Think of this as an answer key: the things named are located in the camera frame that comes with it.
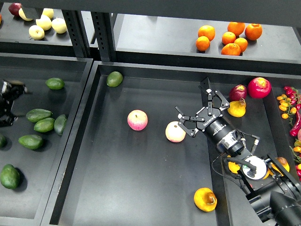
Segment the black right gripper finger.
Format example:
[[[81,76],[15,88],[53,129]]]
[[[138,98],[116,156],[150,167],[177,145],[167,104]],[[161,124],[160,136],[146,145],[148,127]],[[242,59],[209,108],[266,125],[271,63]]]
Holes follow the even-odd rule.
[[[230,107],[230,103],[219,90],[212,90],[209,86],[199,86],[202,93],[202,104],[205,116],[219,116]]]
[[[178,125],[183,129],[190,137],[195,137],[198,132],[205,132],[203,126],[204,118],[198,116],[187,116],[185,115],[178,106],[175,106],[178,112]]]

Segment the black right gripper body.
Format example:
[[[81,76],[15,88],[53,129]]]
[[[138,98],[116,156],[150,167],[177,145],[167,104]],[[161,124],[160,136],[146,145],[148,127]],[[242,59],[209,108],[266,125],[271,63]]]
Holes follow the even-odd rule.
[[[197,129],[202,131],[215,144],[216,149],[228,155],[239,155],[242,152],[242,142],[240,135],[233,125],[222,116],[217,108],[212,109],[212,114],[208,115],[207,107],[203,107],[196,113],[201,119],[197,123]]]

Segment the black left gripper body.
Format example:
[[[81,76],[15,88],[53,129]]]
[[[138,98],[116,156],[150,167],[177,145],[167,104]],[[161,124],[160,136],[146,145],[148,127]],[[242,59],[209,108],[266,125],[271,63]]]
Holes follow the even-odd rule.
[[[0,126],[8,127],[18,119],[18,116],[13,114],[12,107],[14,101],[22,94],[28,93],[26,85],[18,80],[3,80],[3,85],[0,91]]]

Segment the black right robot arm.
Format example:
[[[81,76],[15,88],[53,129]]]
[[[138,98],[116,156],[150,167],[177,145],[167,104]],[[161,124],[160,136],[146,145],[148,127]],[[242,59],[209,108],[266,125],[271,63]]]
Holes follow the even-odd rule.
[[[234,128],[222,112],[230,107],[218,90],[202,82],[203,107],[194,115],[178,111],[178,125],[190,136],[202,132],[219,151],[224,165],[229,162],[240,168],[230,173],[230,180],[245,193],[253,210],[261,221],[273,219],[279,226],[301,224],[301,186],[297,180],[268,154],[266,158],[254,155],[259,137],[253,136],[254,144],[247,149],[246,133]]]

